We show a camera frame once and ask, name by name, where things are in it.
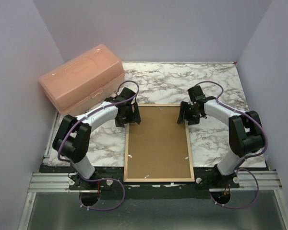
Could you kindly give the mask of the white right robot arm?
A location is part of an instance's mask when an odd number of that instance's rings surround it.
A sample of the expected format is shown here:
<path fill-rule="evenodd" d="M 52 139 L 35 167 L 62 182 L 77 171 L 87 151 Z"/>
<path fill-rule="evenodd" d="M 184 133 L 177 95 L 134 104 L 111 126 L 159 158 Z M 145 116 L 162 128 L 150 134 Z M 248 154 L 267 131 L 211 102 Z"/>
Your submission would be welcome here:
<path fill-rule="evenodd" d="M 259 115 L 255 111 L 244 112 L 219 101 L 218 97 L 205 96 L 200 85 L 188 89 L 191 103 L 182 101 L 177 123 L 199 124 L 200 118 L 212 116 L 228 126 L 229 150 L 216 164 L 216 173 L 211 182 L 221 188 L 228 183 L 228 175 L 234 173 L 247 158 L 259 150 L 266 149 L 267 138 Z"/>

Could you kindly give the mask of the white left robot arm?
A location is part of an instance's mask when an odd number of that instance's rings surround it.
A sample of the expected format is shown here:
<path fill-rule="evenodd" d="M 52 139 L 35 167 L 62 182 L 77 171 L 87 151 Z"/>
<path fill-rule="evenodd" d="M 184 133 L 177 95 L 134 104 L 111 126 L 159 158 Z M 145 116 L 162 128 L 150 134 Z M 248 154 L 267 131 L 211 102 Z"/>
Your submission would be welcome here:
<path fill-rule="evenodd" d="M 95 168 L 87 152 L 92 131 L 102 124 L 114 120 L 117 127 L 141 122 L 137 92 L 125 87 L 115 97 L 108 97 L 91 112 L 82 115 L 66 115 L 54 137 L 52 148 L 60 161 L 68 161 L 81 175 L 80 183 L 86 189 L 96 186 Z"/>

